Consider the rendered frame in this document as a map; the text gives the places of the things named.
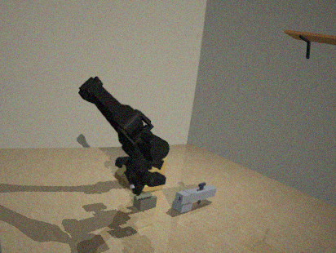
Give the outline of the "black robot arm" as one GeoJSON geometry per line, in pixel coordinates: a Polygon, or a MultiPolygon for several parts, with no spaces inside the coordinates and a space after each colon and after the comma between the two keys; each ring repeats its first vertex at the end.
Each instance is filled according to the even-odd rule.
{"type": "Polygon", "coordinates": [[[151,132],[154,126],[141,111],[121,104],[102,85],[98,77],[91,77],[79,87],[78,93],[84,100],[95,104],[108,120],[128,156],[131,157],[129,150],[132,148],[144,152],[150,157],[149,169],[153,166],[160,170],[164,162],[162,159],[169,153],[169,144],[151,132]]]}

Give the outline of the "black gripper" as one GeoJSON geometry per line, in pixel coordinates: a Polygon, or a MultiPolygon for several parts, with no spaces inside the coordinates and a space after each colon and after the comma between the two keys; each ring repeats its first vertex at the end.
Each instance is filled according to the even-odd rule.
{"type": "Polygon", "coordinates": [[[131,157],[121,157],[116,159],[115,166],[121,168],[122,165],[126,166],[126,171],[124,174],[129,182],[129,184],[134,184],[135,188],[132,189],[136,196],[139,196],[143,187],[147,185],[148,187],[155,187],[166,183],[166,177],[158,172],[150,172],[149,170],[149,159],[150,157],[144,153],[137,151],[135,149],[129,150],[131,157]]]}

